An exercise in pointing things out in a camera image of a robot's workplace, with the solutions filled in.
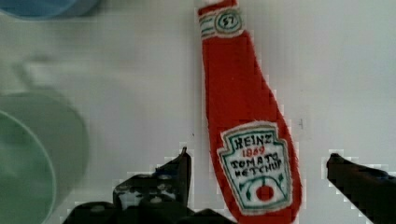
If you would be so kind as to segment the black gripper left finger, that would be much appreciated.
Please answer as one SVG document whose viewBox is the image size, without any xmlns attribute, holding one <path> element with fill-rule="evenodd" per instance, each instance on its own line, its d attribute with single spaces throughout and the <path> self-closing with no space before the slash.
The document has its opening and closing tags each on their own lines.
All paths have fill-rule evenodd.
<svg viewBox="0 0 396 224">
<path fill-rule="evenodd" d="M 113 190 L 113 203 L 121 211 L 142 202 L 177 202 L 187 205 L 191 186 L 191 156 L 188 148 L 151 174 L 133 175 Z"/>
</svg>

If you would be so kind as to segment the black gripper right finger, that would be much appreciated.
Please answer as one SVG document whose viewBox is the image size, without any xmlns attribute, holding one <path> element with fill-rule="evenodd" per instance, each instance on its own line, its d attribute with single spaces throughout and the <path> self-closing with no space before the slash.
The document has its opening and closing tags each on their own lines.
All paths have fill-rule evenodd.
<svg viewBox="0 0 396 224">
<path fill-rule="evenodd" d="M 396 223 L 395 177 L 332 153 L 327 179 L 374 224 Z"/>
</svg>

